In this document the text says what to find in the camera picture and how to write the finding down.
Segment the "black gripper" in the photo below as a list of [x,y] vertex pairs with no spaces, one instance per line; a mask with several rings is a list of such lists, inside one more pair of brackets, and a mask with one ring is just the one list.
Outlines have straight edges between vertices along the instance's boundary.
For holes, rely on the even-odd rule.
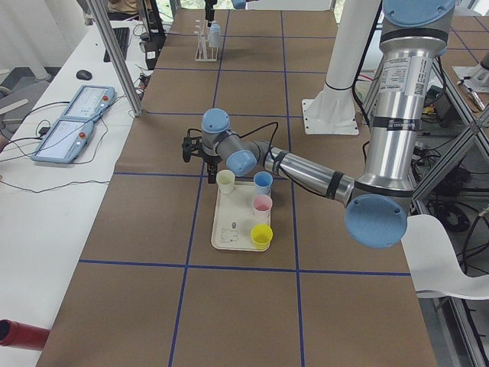
[[214,0],[205,0],[206,19],[214,18]]
[[222,159],[207,148],[201,136],[192,136],[192,129],[188,129],[182,143],[182,157],[185,163],[189,163],[191,157],[202,158],[207,166],[208,184],[216,182],[219,163]]

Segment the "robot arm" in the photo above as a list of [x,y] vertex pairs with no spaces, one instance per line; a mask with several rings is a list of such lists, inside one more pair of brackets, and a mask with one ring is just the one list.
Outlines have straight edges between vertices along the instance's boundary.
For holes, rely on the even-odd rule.
[[371,38],[380,30],[383,64],[360,177],[275,148],[270,141],[249,141],[232,131],[230,118],[221,109],[205,112],[200,135],[183,139],[184,161],[202,158],[210,182],[215,181],[220,163],[238,177],[261,165],[317,196],[343,203],[348,233],[362,245],[397,244],[407,228],[413,196],[407,175],[432,64],[446,49],[454,11],[453,1],[344,4],[324,87],[316,98],[303,101],[303,122],[309,135],[356,133],[355,81]]

